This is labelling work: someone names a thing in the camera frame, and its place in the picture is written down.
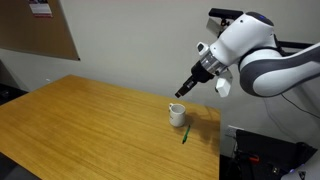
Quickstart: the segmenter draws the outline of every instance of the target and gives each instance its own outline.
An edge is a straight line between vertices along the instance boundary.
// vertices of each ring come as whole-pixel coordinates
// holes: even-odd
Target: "wooden table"
[[[191,124],[169,124],[169,103]],[[0,152],[42,179],[219,179],[219,111],[67,76],[0,106]]]

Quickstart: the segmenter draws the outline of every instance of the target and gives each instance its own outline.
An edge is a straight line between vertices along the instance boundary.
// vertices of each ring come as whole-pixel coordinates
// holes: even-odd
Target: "mug handle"
[[[173,103],[169,104],[169,110],[171,110],[171,107],[173,106]]]

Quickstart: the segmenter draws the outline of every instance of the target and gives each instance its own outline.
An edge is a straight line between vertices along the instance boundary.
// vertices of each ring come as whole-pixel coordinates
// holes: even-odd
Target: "cable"
[[[278,129],[283,134],[287,135],[293,141],[298,142],[299,137],[297,135],[295,135],[294,133],[291,133],[291,131],[289,129],[287,129],[287,127],[285,125],[281,124],[282,121],[280,121],[275,115],[272,114],[271,109],[270,109],[270,105],[267,102],[266,98],[263,98],[263,102],[264,102],[264,105],[266,106],[267,114],[268,114],[269,118],[271,119],[271,121],[278,127]]]
[[[306,111],[306,110],[301,109],[301,108],[300,108],[299,106],[297,106],[295,103],[293,103],[292,101],[290,101],[289,99],[287,99],[283,94],[281,94],[281,96],[282,96],[285,100],[287,100],[289,103],[291,103],[292,105],[294,105],[296,108],[298,108],[300,111],[305,112],[305,113],[310,114],[311,116],[313,116],[313,117],[315,117],[315,118],[320,119],[319,116],[317,116],[317,115],[315,115],[315,114],[313,114],[313,113],[311,113],[311,112],[309,112],[309,111]]]

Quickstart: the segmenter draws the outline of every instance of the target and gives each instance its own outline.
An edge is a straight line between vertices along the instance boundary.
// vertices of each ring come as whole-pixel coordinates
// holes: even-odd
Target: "floor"
[[[0,105],[27,92],[0,84]],[[241,180],[237,167],[230,166],[230,158],[220,156],[220,180]],[[0,153],[0,180],[38,180],[39,178]]]

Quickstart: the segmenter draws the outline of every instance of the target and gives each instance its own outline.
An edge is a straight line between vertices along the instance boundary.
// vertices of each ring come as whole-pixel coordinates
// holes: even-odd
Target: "white mug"
[[[181,104],[169,104],[169,122],[174,127],[181,127],[184,125],[186,119],[186,108]]]

